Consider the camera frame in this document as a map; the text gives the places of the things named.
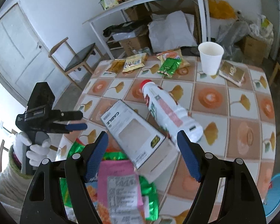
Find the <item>pink snack bag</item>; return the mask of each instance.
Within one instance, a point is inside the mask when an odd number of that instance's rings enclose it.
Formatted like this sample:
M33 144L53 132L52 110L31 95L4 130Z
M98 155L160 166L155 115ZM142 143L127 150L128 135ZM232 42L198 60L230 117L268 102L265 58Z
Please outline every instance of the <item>pink snack bag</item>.
M145 223L139 176L130 160L101 162L97 211L103 224Z

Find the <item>table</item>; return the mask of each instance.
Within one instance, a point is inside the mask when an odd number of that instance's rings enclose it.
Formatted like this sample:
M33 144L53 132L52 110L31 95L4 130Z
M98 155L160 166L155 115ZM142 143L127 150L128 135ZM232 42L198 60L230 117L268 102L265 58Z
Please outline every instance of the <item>table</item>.
M151 2L151 1L157 1L157 0L129 0L129 1L123 2L114 7L104 10L101 14L99 14L89 20L86 20L83 24L85 24L87 22L90 24L90 27L92 28L92 30L98 37L99 41L102 43L102 46L105 48L105 50L107 51L110 58L114 59L114 56L112 55L109 47L107 46L105 39L102 37L101 32L96 30L96 26L94 25L93 22L95 22L109 14L118 12L118 11L121 11L122 16L126 22L127 20L123 13L124 9L134 6L134 5L138 5L141 3L147 3L147 2ZM209 40L211 39L211 24L210 24L210 13L209 13L209 8L208 8L208 0L204 0L204 1L197 0L197 1L198 1L200 20L201 20L202 42L205 42L205 41L207 41L207 37Z
M151 56L144 68L131 73L104 75L112 60L102 61L82 92L75 107L83 112L85 131L63 135L57 160L64 159L76 138L83 144L94 142L106 128L100 116L118 99L122 99L139 115L159 128L148 112L139 84L151 79L164 90L172 93L192 117L198 121L204 135L199 144L205 152L212 152L220 159L244 159L261 198L264 200L273 172L276 127L275 114L266 76L262 69L231 62L245 71L241 88L220 76L202 74L199 57L184 57L190 66L176 71L172 79L157 73L160 61ZM108 148L119 150L109 135ZM160 220L175 220L182 224L196 195L199 184L190 176L183 158L178 158L155 181L160 203ZM223 197L224 180L220 180L216 203L210 220L215 220Z

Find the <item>white table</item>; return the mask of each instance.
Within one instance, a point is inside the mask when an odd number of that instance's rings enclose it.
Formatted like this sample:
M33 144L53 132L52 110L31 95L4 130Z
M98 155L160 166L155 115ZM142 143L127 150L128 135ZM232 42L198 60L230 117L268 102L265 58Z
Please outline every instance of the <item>white table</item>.
M123 2L114 7L104 10L101 14L85 21L83 24L85 24L87 22L90 24L91 28L93 29L94 33L98 37L99 41L102 43L102 46L105 48L105 50L107 51L110 58L114 59L114 56L112 55L109 47L107 46L107 43L105 42L104 38L102 37L101 32L96 30L93 22L95 22L96 20L99 20L109 14L118 12L118 11L121 11L123 18L126 20L124 13L123 13L124 9L132 7L134 5L138 5L141 3L147 3L147 2L151 2L151 1L157 1L157 0L129 0L129 1ZM200 20L201 20L202 42L205 42L205 41L207 41L207 39L210 40L210 38L211 38L210 13L209 13L209 8L208 8L208 0L197 0L197 1L198 1Z

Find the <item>red bottle cap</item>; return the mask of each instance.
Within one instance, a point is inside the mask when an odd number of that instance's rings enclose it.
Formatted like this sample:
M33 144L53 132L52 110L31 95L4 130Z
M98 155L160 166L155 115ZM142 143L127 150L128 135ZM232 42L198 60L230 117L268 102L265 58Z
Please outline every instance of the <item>red bottle cap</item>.
M142 88L144 87L144 85L147 84L148 82L152 82L152 80L150 80L150 79L145 79L144 81L142 81L142 83L140 83L140 89L142 90Z

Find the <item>white glove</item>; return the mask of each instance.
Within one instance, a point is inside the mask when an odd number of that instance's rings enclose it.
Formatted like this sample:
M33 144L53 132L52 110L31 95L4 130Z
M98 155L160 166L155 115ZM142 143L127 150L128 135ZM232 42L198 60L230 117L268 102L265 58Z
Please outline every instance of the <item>white glove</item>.
M30 151L26 152L26 156L30 159L29 164L38 167L50 151L51 139L44 140L41 146L37 144L32 145L31 140L25 132L16 134L13 150L21 164L23 163L23 144L30 146Z

